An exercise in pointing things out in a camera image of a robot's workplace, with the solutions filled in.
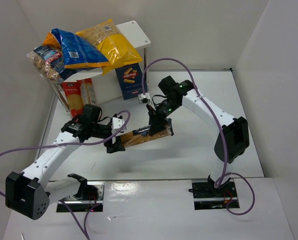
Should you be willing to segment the blue Barilla pasta box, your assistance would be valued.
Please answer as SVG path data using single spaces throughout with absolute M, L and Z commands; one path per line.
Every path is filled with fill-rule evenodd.
M 137 98 L 142 94 L 142 70 L 138 63 L 115 69 L 123 100 Z

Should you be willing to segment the clear mixed pasta bag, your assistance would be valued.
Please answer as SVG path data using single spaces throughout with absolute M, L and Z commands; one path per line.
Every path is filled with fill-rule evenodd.
M 41 45 L 27 54 L 39 73 L 60 85 L 78 71 L 65 68 L 63 52 L 54 46 Z

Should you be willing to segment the yellow pasta bag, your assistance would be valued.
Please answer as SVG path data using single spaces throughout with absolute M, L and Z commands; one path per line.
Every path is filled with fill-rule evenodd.
M 142 61 L 142 57 L 118 30 L 112 19 L 79 31 L 76 35 L 86 39 L 107 58 L 110 65 L 102 67 L 103 75 Z

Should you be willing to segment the dark La Sicilia spaghetti pack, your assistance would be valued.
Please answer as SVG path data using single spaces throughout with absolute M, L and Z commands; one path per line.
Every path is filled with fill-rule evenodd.
M 133 131 L 119 135 L 124 148 L 129 148 L 129 147 L 147 143 L 153 140 L 157 140 L 160 138 L 173 136 L 173 135 L 169 135 L 166 129 L 153 136 L 150 136 L 149 130 L 150 130 L 150 125 L 146 125 L 141 128 L 135 129 Z

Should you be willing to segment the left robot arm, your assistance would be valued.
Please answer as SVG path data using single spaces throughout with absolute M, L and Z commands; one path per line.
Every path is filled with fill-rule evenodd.
M 65 123 L 53 144 L 45 147 L 44 153 L 20 173 L 11 172 L 6 178 L 6 206 L 33 220 L 39 219 L 48 206 L 68 196 L 82 199 L 96 196 L 97 189 L 88 180 L 76 173 L 50 182 L 62 163 L 80 146 L 86 146 L 90 138 L 100 139 L 109 145 L 110 140 L 127 124 L 120 113 L 108 124 L 101 124 L 99 106 L 87 104 L 81 114 Z

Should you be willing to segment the clear red spaghetti pack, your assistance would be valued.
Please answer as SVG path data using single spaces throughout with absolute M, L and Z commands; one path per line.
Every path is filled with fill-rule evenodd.
M 95 91 L 91 78 L 77 80 L 81 92 L 81 99 L 83 105 L 96 105 Z

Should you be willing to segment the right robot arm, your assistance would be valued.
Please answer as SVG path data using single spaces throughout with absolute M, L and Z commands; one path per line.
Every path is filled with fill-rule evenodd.
M 171 76 L 161 80 L 158 87 L 165 100 L 147 105 L 150 136 L 171 126 L 169 115 L 185 107 L 195 113 L 217 136 L 214 145 L 216 165 L 208 176 L 208 188 L 216 193 L 227 185 L 230 179 L 230 165 L 249 147 L 248 122 L 244 117 L 234 117 L 206 98 L 189 80 L 177 83 Z

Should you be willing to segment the blue pasta bag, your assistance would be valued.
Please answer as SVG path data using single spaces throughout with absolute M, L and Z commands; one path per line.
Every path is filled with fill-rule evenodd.
M 62 50 L 66 69 L 92 69 L 111 65 L 95 46 L 69 31 L 52 29 L 43 41 L 43 45 Z

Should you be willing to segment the white two-tier shelf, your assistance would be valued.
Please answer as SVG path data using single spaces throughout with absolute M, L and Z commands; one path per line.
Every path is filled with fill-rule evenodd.
M 151 40 L 147 37 L 135 20 L 118 24 L 117 29 L 119 29 L 119 31 L 139 53 L 143 54 L 143 67 L 146 67 L 146 63 L 148 62 L 147 51 L 148 47 L 151 45 Z M 102 70 L 100 68 L 83 70 L 69 77 L 68 81 L 74 82 L 76 80 L 88 78 L 93 79 L 97 103 L 101 104 L 118 98 L 122 95 L 116 73 L 114 71 L 111 71 L 106 75 L 102 75 Z M 46 80 L 53 89 L 58 101 L 68 113 L 69 106 L 61 86 L 48 78 Z

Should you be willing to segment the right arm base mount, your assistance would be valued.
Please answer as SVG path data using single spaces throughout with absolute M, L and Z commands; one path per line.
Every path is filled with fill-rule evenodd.
M 188 191 L 192 193 L 196 211 L 226 209 L 227 204 L 229 209 L 240 208 L 235 183 L 231 179 L 220 190 L 211 190 L 207 180 L 193 180 L 191 184 Z

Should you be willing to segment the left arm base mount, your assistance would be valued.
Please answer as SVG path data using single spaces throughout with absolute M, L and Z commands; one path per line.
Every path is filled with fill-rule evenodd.
M 85 193 L 83 197 L 76 198 L 70 195 L 63 199 L 64 203 L 67 204 L 74 213 L 86 213 L 92 207 L 94 208 L 91 212 L 103 211 L 105 182 L 89 181 L 88 186 L 90 191 Z

